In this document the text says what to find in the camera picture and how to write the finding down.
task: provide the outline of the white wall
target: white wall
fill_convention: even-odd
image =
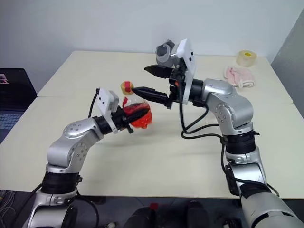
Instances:
[[[190,38],[196,54],[274,59],[303,0],[0,0],[0,67],[37,91],[76,49],[153,52]]]
[[[304,10],[271,66],[304,118]]]

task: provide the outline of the laptop screen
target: laptop screen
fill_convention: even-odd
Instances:
[[[0,68],[0,109],[24,111],[37,97],[24,69]]]

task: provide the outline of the laptop keyboard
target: laptop keyboard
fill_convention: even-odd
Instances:
[[[0,129],[10,130],[20,119],[22,114],[6,114],[0,113]]]

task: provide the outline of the laptop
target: laptop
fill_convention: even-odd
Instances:
[[[0,68],[0,143],[36,97],[24,69]]]

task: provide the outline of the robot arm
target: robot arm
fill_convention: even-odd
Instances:
[[[69,124],[62,136],[50,146],[42,187],[37,191],[25,227],[74,227],[77,209],[71,203],[76,196],[76,186],[82,180],[79,172],[89,149],[105,134],[123,129],[132,133],[129,123],[148,112],[142,109],[127,116],[118,106],[118,101],[119,98],[112,91],[100,89],[97,105],[102,116]]]
[[[249,227],[304,228],[304,224],[291,209],[267,187],[266,176],[259,148],[255,144],[251,103],[237,94],[234,87],[225,81],[193,79],[195,61],[190,42],[186,39],[171,49],[168,61],[157,59],[160,65],[145,68],[151,74],[168,78],[170,95],[146,87],[133,88],[144,99],[164,104],[171,108],[172,102],[197,107],[208,107],[215,115],[222,132],[225,156],[228,165],[224,171],[228,187],[233,195],[241,198],[243,212]]]

